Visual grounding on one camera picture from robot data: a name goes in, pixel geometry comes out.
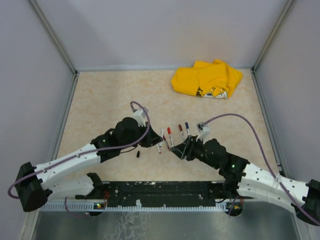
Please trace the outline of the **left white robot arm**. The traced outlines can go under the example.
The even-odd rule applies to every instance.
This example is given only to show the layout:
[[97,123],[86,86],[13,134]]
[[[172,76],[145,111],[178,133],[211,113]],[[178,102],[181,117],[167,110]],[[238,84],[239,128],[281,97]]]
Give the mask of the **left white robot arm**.
[[103,195],[104,186],[96,173],[87,173],[76,180],[64,178],[118,157],[123,149],[151,148],[162,140],[143,117],[125,117],[114,128],[64,157],[38,165],[22,164],[13,184],[15,198],[25,213],[40,209],[51,199],[87,196],[97,199]]

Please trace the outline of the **white pen blue markings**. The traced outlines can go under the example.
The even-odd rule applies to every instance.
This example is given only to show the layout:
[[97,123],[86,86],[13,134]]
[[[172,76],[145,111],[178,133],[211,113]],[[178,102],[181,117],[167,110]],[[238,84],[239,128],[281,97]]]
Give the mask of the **white pen blue markings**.
[[184,141],[185,141],[185,136],[184,136],[184,131],[183,131],[183,129],[182,129],[182,131],[180,131],[180,135],[181,135],[182,141],[184,142]]

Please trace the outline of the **dark red pen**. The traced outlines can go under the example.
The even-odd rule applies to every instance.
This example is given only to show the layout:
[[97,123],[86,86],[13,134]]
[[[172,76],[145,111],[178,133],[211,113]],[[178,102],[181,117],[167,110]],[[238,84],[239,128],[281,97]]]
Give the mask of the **dark red pen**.
[[165,146],[168,149],[168,151],[170,151],[171,149],[170,149],[169,143],[168,143],[167,139],[165,138],[165,136],[163,136],[163,141],[164,141]]

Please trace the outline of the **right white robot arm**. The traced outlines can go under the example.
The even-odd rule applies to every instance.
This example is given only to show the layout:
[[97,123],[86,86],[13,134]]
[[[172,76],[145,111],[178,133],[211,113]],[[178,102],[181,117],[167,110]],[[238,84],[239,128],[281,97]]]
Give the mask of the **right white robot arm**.
[[319,181],[311,179],[303,182],[273,174],[245,158],[227,152],[214,138],[203,142],[196,136],[189,136],[170,150],[179,159],[198,159],[218,170],[224,178],[223,192],[227,197],[240,196],[265,201],[294,213],[305,223],[319,226]]

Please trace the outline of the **black capped marker pen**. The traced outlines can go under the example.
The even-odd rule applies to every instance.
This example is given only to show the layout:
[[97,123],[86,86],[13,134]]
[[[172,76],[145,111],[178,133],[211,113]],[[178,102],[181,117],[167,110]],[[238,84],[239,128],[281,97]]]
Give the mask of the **black capped marker pen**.
[[161,148],[162,147],[162,144],[163,144],[163,137],[164,137],[164,129],[161,128],[161,131],[160,131],[160,137],[161,137],[161,142],[159,143],[159,147]]

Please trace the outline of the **white pen red tip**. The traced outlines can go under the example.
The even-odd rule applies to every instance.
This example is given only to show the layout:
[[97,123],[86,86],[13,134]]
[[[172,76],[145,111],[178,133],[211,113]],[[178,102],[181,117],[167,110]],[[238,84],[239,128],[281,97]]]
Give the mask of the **white pen red tip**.
[[170,135],[168,134],[168,136],[169,136],[171,147],[173,148],[174,147],[174,141],[173,141],[172,134],[170,134]]

